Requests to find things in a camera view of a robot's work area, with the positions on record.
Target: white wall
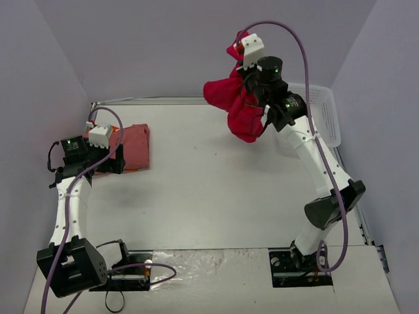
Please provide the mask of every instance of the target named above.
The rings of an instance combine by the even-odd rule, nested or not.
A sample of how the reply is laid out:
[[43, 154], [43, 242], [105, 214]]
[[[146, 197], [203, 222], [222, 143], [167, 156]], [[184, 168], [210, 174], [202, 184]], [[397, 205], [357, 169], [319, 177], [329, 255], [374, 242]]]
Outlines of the white wall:
[[365, 181], [361, 206], [402, 313], [419, 307], [418, 16], [417, 0], [378, 0], [333, 84], [340, 150]]
[[[226, 77], [236, 32], [261, 19], [291, 25], [307, 49], [312, 83], [330, 86], [376, 0], [35, 0], [90, 100], [200, 95]], [[284, 78], [304, 79], [297, 44], [259, 26]]]
[[0, 1], [0, 106], [0, 312], [21, 313], [56, 216], [48, 149], [89, 108], [33, 0]]

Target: pink fabric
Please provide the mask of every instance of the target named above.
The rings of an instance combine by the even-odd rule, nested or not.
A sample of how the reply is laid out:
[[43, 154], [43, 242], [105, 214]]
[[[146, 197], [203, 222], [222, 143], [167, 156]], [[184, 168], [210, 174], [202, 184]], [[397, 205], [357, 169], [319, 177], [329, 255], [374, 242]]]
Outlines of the pink fabric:
[[[119, 135], [119, 130], [112, 133], [109, 138], [111, 147], [118, 143]], [[122, 138], [125, 159], [124, 172], [145, 169], [150, 166], [149, 140], [150, 130], [146, 124], [133, 124], [124, 128], [124, 137]]]
[[[227, 53], [237, 61], [243, 60], [243, 55], [237, 53], [232, 45], [227, 48]], [[246, 105], [240, 99], [242, 83], [242, 77], [234, 68], [229, 78], [205, 83], [204, 98], [209, 104], [228, 112], [227, 125], [235, 136], [252, 143], [258, 138], [257, 134], [262, 132], [263, 125], [261, 117], [258, 116], [263, 113], [263, 110]], [[253, 95], [247, 94], [245, 88], [242, 90], [242, 98], [248, 103], [257, 102]]]

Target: purple cable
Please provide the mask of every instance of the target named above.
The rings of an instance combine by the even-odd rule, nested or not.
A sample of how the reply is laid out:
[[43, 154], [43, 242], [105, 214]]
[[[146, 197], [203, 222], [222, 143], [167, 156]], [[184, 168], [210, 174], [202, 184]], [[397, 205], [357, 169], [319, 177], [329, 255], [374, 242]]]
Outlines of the purple cable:
[[[255, 22], [252, 23], [250, 25], [248, 25], [245, 29], [242, 30], [242, 32], [239, 34], [239, 36], [237, 36], [236, 38], [236, 44], [238, 44], [239, 40], [242, 38], [243, 34], [251, 29], [254, 26], [257, 25], [261, 25], [261, 24], [272, 24], [272, 25], [277, 25], [280, 26], [282, 28], [285, 28], [288, 32], [291, 33], [291, 35], [294, 37], [294, 39], [296, 40], [297, 44], [300, 47], [301, 50], [301, 54], [302, 54], [302, 60], [304, 62], [304, 78], [305, 78], [305, 85], [306, 85], [306, 102], [307, 102], [307, 116], [308, 116], [308, 123], [310, 125], [310, 131], [312, 132], [312, 135], [315, 132], [314, 129], [314, 125], [313, 125], [313, 119], [312, 119], [312, 110], [310, 107], [310, 91], [309, 91], [309, 83], [308, 83], [308, 62], [307, 62], [307, 55], [306, 55], [306, 51], [304, 50], [304, 47], [302, 45], [301, 40], [299, 39], [299, 37], [297, 36], [297, 34], [287, 25], [281, 23], [281, 22], [277, 22], [277, 21], [260, 21], [260, 22]], [[346, 220], [346, 211], [345, 211], [345, 206], [343, 204], [343, 199], [342, 199], [342, 195], [340, 194], [340, 190], [338, 187], [338, 184], [335, 180], [335, 178], [333, 177], [333, 173], [332, 170], [330, 169], [329, 163], [327, 162], [325, 153], [323, 151], [323, 148], [321, 147], [320, 141], [319, 139], [316, 137], [315, 138], [315, 142], [317, 145], [317, 148], [319, 150], [320, 156], [321, 156], [321, 160], [323, 161], [327, 174], [329, 175], [330, 181], [332, 182], [333, 188], [335, 189], [335, 193], [336, 193], [336, 197], [338, 199], [338, 204], [339, 204], [339, 209], [340, 209], [340, 214], [342, 216], [342, 224], [343, 224], [343, 246], [342, 246], [342, 252], [340, 253], [339, 259], [337, 260], [336, 264], [333, 265], [330, 268], [324, 268], [321, 265], [320, 262], [320, 252], [321, 249], [324, 247], [325, 249], [325, 258], [327, 259], [327, 246], [326, 243], [321, 240], [319, 243], [319, 247], [317, 249], [317, 253], [316, 253], [316, 260], [317, 260], [317, 266], [319, 268], [320, 271], [322, 271], [323, 273], [330, 273], [331, 271], [336, 270], [343, 262], [343, 260], [345, 259], [346, 256], [346, 251], [348, 250], [348, 238], [349, 238], [349, 231], [348, 231], [348, 221]]]
[[104, 163], [106, 160], [108, 160], [112, 154], [117, 150], [118, 146], [121, 144], [122, 142], [122, 137], [124, 136], [124, 129], [122, 126], [122, 121], [120, 120], [119, 116], [116, 114], [115, 111], [113, 111], [112, 109], [106, 108], [106, 107], [96, 107], [95, 109], [93, 109], [92, 111], [90, 111], [90, 114], [88, 116], [88, 120], [90, 121], [92, 115], [94, 112], [98, 111], [98, 110], [106, 110], [109, 111], [111, 114], [113, 114], [115, 116], [115, 118], [118, 120], [119, 123], [119, 129], [120, 129], [120, 137], [118, 140], [118, 143], [115, 145], [115, 147], [113, 149], [111, 149], [111, 151], [109, 152], [108, 155], [106, 155], [105, 157], [103, 157], [100, 161], [96, 162], [94, 165], [90, 166], [89, 168], [83, 170], [82, 172], [80, 172], [73, 181], [71, 181], [70, 185], [68, 186], [67, 189], [67, 196], [65, 197], [65, 207], [64, 207], [64, 213], [65, 213], [65, 230], [64, 230], [64, 236], [63, 239], [61, 240], [60, 246], [58, 247], [57, 253], [54, 257], [54, 260], [52, 261], [52, 265], [50, 268], [50, 271], [48, 273], [48, 277], [46, 278], [46, 283], [45, 283], [45, 288], [44, 288], [44, 293], [43, 293], [43, 297], [42, 297], [42, 304], [41, 304], [41, 314], [45, 314], [46, 313], [46, 299], [48, 298], [48, 290], [49, 287], [51, 285], [51, 281], [52, 281], [52, 276], [54, 275], [55, 269], [58, 265], [58, 260], [60, 259], [61, 253], [64, 249], [64, 245], [65, 245], [65, 241], [67, 240], [67, 236], [69, 233], [69, 229], [70, 229], [70, 212], [69, 212], [69, 208], [70, 208], [70, 193], [74, 187], [74, 185], [76, 184], [76, 182], [86, 173], [92, 171], [93, 169], [97, 168], [98, 166], [100, 166], [102, 163]]
[[[176, 277], [177, 275], [177, 271], [175, 270], [175, 268], [169, 266], [169, 265], [165, 265], [165, 264], [160, 264], [160, 263], [136, 263], [136, 264], [130, 264], [130, 265], [124, 265], [124, 266], [120, 266], [120, 267], [116, 267], [113, 268], [111, 270], [109, 270], [107, 273], [115, 273], [116, 271], [120, 271], [120, 270], [125, 270], [127, 268], [136, 268], [136, 267], [145, 267], [145, 266], [150, 266], [150, 267], [164, 267], [164, 268], [168, 268], [169, 270], [173, 271], [173, 274], [169, 277], [163, 278], [161, 280], [155, 281], [153, 283], [149, 283], [149, 286], [154, 286], [157, 285], [159, 283], [165, 283], [166, 281], [169, 281], [170, 279], [173, 279], [174, 277]], [[72, 301], [69, 303], [69, 305], [67, 306], [67, 308], [65, 309], [65, 311], [63, 312], [63, 314], [67, 314], [69, 312], [69, 310], [71, 309], [71, 307], [73, 306], [73, 304], [76, 302], [76, 300], [79, 298], [79, 296], [82, 293], [79, 292], [76, 294], [76, 296], [72, 299]]]

